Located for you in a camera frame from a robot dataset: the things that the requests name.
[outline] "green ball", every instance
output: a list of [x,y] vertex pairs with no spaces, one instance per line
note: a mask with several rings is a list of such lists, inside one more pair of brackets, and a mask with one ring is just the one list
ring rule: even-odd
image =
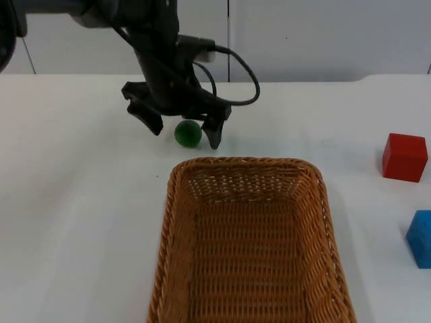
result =
[[193,120],[184,120],[175,128],[176,142],[187,148],[198,146],[202,138],[202,130],[199,124]]

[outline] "wicker basket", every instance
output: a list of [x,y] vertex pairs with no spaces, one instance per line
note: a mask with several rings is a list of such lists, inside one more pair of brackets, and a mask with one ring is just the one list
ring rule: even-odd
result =
[[320,172],[199,158],[172,171],[148,322],[356,322]]

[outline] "basket rim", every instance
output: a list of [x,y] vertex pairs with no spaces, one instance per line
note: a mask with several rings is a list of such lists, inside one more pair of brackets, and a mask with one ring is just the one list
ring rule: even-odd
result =
[[323,182],[321,172],[319,169],[312,165],[311,163],[304,161],[302,159],[296,158],[259,158],[259,157],[198,157],[194,159],[189,159],[179,163],[171,172],[169,182],[168,182],[168,194],[166,198],[166,210],[164,214],[163,226],[162,226],[162,237],[160,239],[160,249],[158,255],[158,263],[156,269],[156,278],[154,282],[154,288],[152,292],[152,299],[150,302],[150,308],[147,316],[148,322],[158,322],[158,318],[161,316],[161,311],[163,308],[163,301],[165,296],[166,287],[166,273],[169,265],[168,254],[170,251],[169,241],[172,239],[173,231],[170,227],[173,226],[172,222],[172,206],[175,203],[175,198],[177,195],[177,183],[179,183],[182,177],[192,169],[199,168],[216,168],[220,167],[222,163],[228,163],[229,167],[243,166],[244,163],[250,163],[254,166],[268,167],[268,166],[288,166],[289,168],[297,167],[298,169],[308,170],[310,174],[317,180],[317,186],[319,188],[319,194],[322,204],[322,214],[323,222],[325,227],[326,241],[329,248],[329,257],[332,263],[328,266],[328,272],[334,273],[334,278],[338,285],[338,294],[341,296],[342,306],[347,311],[349,317],[348,322],[356,322],[356,317],[354,309],[352,306],[352,301],[347,290],[347,284],[345,282],[345,276],[343,269],[341,267],[341,261],[339,259],[339,254],[337,251],[337,244],[335,242],[333,225],[331,220],[331,213],[329,210],[329,204],[327,201],[326,186]]

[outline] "white wall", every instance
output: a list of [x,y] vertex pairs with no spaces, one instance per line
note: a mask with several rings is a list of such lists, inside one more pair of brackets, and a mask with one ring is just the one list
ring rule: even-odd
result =
[[[261,81],[427,73],[430,0],[230,0],[231,47]],[[232,62],[231,80],[248,80]]]
[[[227,3],[178,1],[180,33],[228,44]],[[85,29],[68,15],[28,15],[26,43],[37,73],[140,74],[133,49],[111,29]],[[209,66],[218,81],[228,79],[228,59]]]

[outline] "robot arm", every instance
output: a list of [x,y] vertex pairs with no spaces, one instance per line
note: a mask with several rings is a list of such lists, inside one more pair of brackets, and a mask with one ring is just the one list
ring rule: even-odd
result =
[[[162,115],[202,120],[212,148],[217,149],[232,106],[257,100],[259,82],[246,63],[213,40],[178,35],[176,0],[0,0],[0,71],[10,60],[16,37],[27,32],[26,13],[68,13],[87,28],[113,28],[134,49],[146,82],[124,86],[127,111],[159,135]],[[193,69],[198,55],[231,54],[247,70],[256,86],[253,99],[221,99],[201,88]]]

